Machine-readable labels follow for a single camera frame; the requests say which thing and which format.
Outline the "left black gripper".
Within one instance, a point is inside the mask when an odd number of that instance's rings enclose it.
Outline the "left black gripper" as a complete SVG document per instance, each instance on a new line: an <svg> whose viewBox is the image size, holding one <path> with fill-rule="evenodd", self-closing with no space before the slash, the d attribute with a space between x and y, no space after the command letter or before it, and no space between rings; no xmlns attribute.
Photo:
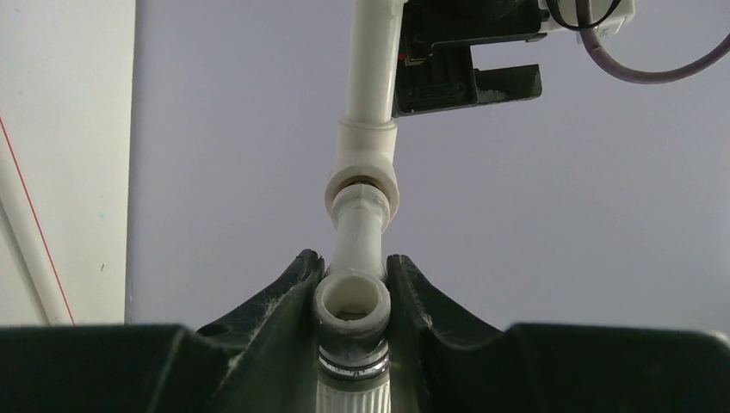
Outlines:
<svg viewBox="0 0 730 413"><path fill-rule="evenodd" d="M535 99L537 64L474 66L475 46L545 37L549 13L536 1L408 1L403 10L393 117Z"/></svg>

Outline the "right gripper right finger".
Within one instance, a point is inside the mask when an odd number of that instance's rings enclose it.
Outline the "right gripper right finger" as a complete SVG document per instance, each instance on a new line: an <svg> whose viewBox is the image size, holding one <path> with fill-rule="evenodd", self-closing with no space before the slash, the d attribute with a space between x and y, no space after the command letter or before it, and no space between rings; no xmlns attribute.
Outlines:
<svg viewBox="0 0 730 413"><path fill-rule="evenodd" d="M726 412L718 333L517 323L500 330L387 258L395 412Z"/></svg>

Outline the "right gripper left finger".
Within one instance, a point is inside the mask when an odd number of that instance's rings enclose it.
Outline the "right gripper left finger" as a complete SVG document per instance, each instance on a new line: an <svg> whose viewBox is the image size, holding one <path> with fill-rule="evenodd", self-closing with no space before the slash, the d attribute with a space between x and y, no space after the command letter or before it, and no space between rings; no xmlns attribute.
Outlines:
<svg viewBox="0 0 730 413"><path fill-rule="evenodd" d="M312 412L312 295L301 251L262 291L198 330L178 324L1 331L4 412Z"/></svg>

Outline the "white plastic water faucet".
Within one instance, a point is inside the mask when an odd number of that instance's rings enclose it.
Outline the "white plastic water faucet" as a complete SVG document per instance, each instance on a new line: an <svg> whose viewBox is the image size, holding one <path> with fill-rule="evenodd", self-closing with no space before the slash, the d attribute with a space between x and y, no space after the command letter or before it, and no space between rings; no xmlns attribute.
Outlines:
<svg viewBox="0 0 730 413"><path fill-rule="evenodd" d="M332 206L337 240L312 306L319 339L315 410L388 412L391 298L381 242L389 205L379 189L358 183L340 191Z"/></svg>

